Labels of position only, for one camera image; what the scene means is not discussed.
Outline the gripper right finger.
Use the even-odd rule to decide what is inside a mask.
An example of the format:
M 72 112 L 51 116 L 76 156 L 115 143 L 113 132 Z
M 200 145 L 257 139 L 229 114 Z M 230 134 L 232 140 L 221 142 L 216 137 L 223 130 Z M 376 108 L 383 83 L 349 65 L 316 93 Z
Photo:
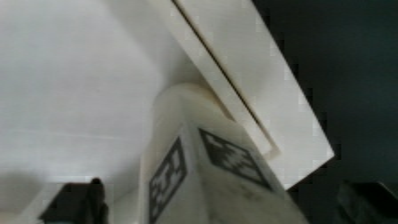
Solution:
M 333 224 L 398 224 L 398 183 L 341 183 Z

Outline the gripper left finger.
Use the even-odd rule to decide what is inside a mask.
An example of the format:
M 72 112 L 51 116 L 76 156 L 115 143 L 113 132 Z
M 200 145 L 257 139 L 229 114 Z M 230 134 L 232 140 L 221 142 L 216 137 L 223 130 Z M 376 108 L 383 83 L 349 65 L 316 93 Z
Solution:
M 108 224 L 104 185 L 97 178 L 62 186 L 38 220 L 44 224 Z

